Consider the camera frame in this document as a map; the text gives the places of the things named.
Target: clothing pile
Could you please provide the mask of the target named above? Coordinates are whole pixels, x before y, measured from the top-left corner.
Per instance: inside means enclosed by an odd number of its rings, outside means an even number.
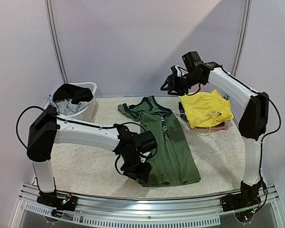
[[[140,121],[140,125],[153,133],[158,144],[156,156],[148,160],[152,169],[147,182],[139,180],[142,186],[178,186],[200,181],[184,132],[172,110],[160,106],[154,96],[149,96],[137,105],[120,104],[118,111]]]
[[[226,121],[234,118],[230,101],[221,97],[217,90],[211,93],[199,92],[193,96],[191,94],[179,97],[180,116],[191,129],[209,128],[209,132],[203,136],[209,135],[211,129],[227,129]]]
[[[72,84],[63,84],[53,95],[49,96],[49,104],[63,115],[73,115],[89,105],[93,99],[90,89]]]

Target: gray cloth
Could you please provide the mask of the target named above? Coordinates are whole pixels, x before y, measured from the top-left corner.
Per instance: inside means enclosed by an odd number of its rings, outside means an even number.
[[[72,104],[72,99],[64,99],[53,102],[52,96],[50,95],[49,104],[54,106],[59,114],[73,115],[87,107],[89,105],[89,102],[82,101],[78,104]]]

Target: drawstring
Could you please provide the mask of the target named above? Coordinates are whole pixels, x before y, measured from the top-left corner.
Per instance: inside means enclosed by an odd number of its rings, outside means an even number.
[[[196,129],[196,127],[194,128],[200,136],[208,136],[208,135],[211,134],[210,131],[211,131],[211,127],[212,127],[213,124],[214,124],[214,121],[216,120],[216,118],[217,118],[219,115],[222,115],[222,113],[220,113],[220,112],[219,112],[219,109],[218,109],[218,111],[217,111],[216,113],[207,112],[207,115],[215,115],[215,117],[213,118],[212,124],[210,125],[210,128],[209,128],[209,130],[208,130],[208,133],[206,133],[206,134],[201,134],[201,133]]]

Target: table surface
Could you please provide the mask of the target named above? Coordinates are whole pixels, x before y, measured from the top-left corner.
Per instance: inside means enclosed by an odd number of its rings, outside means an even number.
[[[97,98],[98,108],[93,123],[114,124],[130,121],[117,111],[119,104],[138,104],[142,97]],[[115,153],[102,148],[54,144],[51,161],[58,190],[107,197],[187,197],[238,189],[245,168],[245,146],[233,121],[229,129],[207,137],[189,129],[179,117],[177,97],[156,97],[156,101],[171,109],[183,127],[192,157],[201,175],[199,183],[146,188],[132,179],[119,175],[114,167]],[[130,131],[139,132],[136,125]]]

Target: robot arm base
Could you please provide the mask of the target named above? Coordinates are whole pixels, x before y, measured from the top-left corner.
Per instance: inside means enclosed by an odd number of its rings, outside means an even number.
[[[252,207],[258,205],[261,202],[259,196],[259,189],[262,186],[262,180],[253,186],[241,182],[241,193],[228,194],[220,199],[220,204],[223,211],[237,210],[245,207]]]

